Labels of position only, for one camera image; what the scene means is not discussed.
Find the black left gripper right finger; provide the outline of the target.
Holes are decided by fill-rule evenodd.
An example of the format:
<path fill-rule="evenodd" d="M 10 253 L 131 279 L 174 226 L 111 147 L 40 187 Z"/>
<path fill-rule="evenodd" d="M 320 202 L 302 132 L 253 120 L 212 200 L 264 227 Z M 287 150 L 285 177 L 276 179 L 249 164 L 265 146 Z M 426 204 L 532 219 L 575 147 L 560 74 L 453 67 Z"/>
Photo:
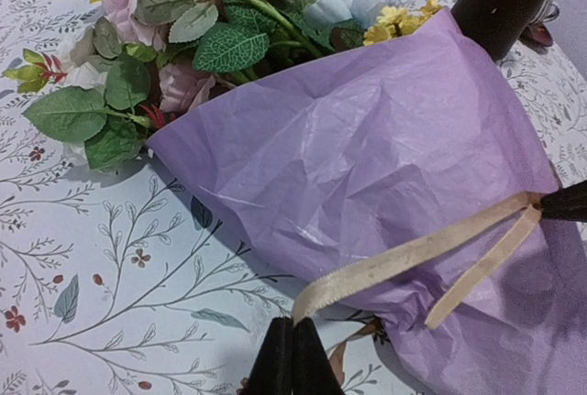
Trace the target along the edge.
<path fill-rule="evenodd" d="M 293 328 L 293 395 L 342 395 L 316 326 L 304 318 Z"/>

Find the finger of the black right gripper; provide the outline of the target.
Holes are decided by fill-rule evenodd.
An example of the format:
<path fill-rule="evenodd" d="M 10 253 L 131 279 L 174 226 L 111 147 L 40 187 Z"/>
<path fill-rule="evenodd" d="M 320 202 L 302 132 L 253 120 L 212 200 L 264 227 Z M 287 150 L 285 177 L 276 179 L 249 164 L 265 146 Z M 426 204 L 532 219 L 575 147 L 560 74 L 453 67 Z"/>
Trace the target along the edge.
<path fill-rule="evenodd" d="M 539 202 L 544 219 L 585 222 L 587 181 L 544 195 Z"/>

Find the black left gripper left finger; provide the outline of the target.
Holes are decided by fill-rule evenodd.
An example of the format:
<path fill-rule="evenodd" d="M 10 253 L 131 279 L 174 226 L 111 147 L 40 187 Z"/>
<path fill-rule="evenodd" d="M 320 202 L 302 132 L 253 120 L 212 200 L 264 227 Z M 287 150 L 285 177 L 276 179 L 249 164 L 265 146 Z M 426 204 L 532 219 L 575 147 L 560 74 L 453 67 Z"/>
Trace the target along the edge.
<path fill-rule="evenodd" d="M 289 395 L 292 393 L 293 321 L 274 318 L 248 377 L 249 395 Z"/>

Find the flower bouquet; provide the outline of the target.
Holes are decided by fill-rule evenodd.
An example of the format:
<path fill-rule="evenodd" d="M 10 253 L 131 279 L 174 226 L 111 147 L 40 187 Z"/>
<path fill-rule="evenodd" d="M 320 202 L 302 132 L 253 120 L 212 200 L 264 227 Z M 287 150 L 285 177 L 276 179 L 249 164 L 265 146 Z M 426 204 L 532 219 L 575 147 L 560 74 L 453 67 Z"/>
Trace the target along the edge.
<path fill-rule="evenodd" d="M 457 0 L 1 0 L 1 391 L 247 394 L 310 283 L 586 181 L 586 81 Z M 583 394 L 586 221 L 313 320 L 343 394 Z"/>

